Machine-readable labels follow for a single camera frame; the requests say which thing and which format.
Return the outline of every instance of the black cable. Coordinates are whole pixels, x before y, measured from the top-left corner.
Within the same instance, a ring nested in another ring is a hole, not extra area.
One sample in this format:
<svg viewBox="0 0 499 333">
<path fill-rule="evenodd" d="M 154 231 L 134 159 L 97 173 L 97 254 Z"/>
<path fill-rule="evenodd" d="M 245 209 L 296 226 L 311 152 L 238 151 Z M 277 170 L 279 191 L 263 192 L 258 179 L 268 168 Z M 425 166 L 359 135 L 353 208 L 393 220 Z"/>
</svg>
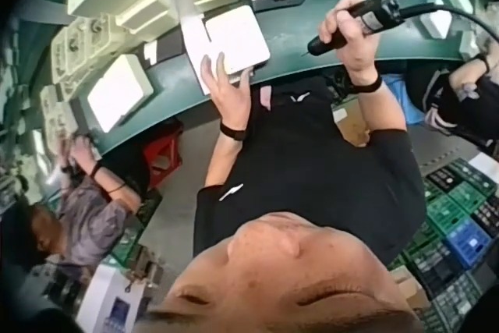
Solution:
<svg viewBox="0 0 499 333">
<path fill-rule="evenodd" d="M 416 17 L 425 13 L 432 13 L 435 11 L 448 11 L 450 13 L 454 13 L 456 15 L 460 15 L 466 19 L 469 19 L 470 21 L 473 21 L 479 27 L 484 29 L 497 43 L 499 43 L 499 36 L 481 19 L 474 15 L 470 15 L 465 11 L 462 11 L 461 9 L 450 7 L 448 5 L 434 3 L 412 5 L 410 7 L 400 9 L 400 16 L 402 16 L 403 19 L 410 19 L 411 17 Z"/>
</svg>

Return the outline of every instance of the gray shirt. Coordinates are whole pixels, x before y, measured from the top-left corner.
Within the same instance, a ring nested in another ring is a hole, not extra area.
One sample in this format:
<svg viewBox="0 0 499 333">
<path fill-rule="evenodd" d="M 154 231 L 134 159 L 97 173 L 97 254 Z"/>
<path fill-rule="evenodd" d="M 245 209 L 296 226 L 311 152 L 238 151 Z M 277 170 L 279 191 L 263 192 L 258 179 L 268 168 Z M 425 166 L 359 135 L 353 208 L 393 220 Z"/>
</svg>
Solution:
<svg viewBox="0 0 499 333">
<path fill-rule="evenodd" d="M 68 233 L 63 264 L 97 267 L 125 229 L 128 211 L 117 200 L 108 203 L 89 177 L 61 199 L 58 217 Z"/>
</svg>

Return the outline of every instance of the paper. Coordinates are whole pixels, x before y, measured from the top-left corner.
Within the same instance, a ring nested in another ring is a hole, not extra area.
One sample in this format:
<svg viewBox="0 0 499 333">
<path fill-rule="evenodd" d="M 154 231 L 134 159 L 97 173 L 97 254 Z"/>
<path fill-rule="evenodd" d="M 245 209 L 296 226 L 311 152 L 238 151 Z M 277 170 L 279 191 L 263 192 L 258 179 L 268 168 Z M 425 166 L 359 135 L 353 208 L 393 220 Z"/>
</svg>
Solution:
<svg viewBox="0 0 499 333">
<path fill-rule="evenodd" d="M 469 163 L 483 174 L 489 176 L 495 183 L 499 184 L 499 163 L 493 158 L 481 152 Z"/>
</svg>

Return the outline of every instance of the black t-shirt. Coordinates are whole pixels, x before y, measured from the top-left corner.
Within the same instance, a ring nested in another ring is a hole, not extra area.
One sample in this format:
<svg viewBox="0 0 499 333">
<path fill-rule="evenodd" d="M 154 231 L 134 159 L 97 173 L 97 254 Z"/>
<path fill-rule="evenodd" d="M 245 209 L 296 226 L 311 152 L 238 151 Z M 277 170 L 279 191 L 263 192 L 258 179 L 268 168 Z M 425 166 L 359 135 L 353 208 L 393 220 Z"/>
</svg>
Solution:
<svg viewBox="0 0 499 333">
<path fill-rule="evenodd" d="M 194 256 L 263 214 L 287 211 L 360 238 L 391 263 L 421 226 L 424 190 L 407 132 L 343 140 L 329 105 L 281 105 L 255 120 L 223 186 L 197 196 Z"/>
</svg>

